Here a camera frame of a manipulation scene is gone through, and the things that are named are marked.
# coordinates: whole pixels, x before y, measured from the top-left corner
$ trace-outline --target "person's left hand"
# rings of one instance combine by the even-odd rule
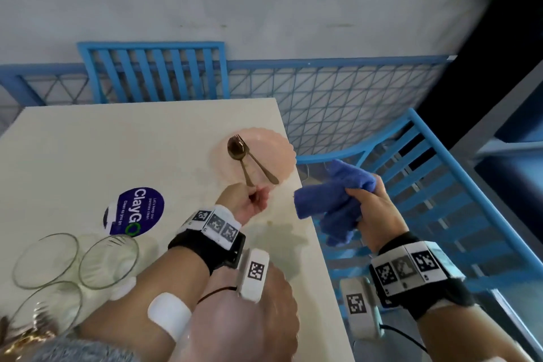
[[[254,201],[249,199],[249,195],[254,195]],[[215,203],[226,207],[239,223],[245,225],[249,219],[268,207],[269,195],[268,187],[250,188],[243,183],[236,183],[224,189]]]

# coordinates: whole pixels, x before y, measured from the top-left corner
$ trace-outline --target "table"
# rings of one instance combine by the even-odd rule
[[[286,136],[274,98],[26,108],[0,138],[0,311],[12,313],[31,293],[11,282],[24,248],[57,232],[88,248],[105,236],[105,208],[129,189],[163,195],[159,223],[137,241],[150,260],[164,252],[188,215],[213,205],[224,187],[210,150],[228,133],[254,126]],[[247,244],[268,251],[292,285],[300,318],[295,360],[351,362],[313,223],[296,217],[299,187],[294,171],[243,228]],[[87,301],[85,313],[95,306]]]

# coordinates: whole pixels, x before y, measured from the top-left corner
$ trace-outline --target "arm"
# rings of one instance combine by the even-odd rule
[[[216,204],[227,207],[242,225],[267,207],[268,189],[255,193],[241,183],[227,187]],[[138,277],[136,286],[124,297],[107,301],[80,326],[80,338],[104,342],[136,353],[143,362],[166,362],[175,341],[147,317],[149,304],[168,292],[194,311],[210,273],[206,263],[185,247],[169,249]]]
[[[375,192],[346,189],[361,203],[358,229],[372,252],[409,231],[404,218],[377,177]],[[429,310],[417,320],[428,353],[434,362],[480,362],[500,357],[507,362],[528,362],[531,358],[511,337],[477,306],[450,305]]]

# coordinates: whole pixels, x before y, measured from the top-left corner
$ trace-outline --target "blue microfiber towel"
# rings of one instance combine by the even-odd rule
[[[327,166],[331,180],[321,185],[306,186],[294,192],[298,218],[324,214],[321,230],[328,235],[328,246],[339,246],[351,241],[360,218],[360,202],[349,196],[345,188],[375,190],[375,177],[359,167],[341,160]]]

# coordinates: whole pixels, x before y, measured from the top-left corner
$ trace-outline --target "hand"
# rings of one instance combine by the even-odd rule
[[[388,242],[409,231],[404,218],[394,206],[384,188],[383,180],[377,179],[373,193],[364,189],[345,189],[349,196],[356,198],[361,206],[362,220],[358,222],[358,230],[362,240],[377,253]]]
[[[249,195],[255,195],[253,201],[249,199]],[[269,195],[269,188],[250,188],[243,183],[236,183],[223,190],[216,204],[228,208],[236,220],[245,225],[249,219],[268,207]]]

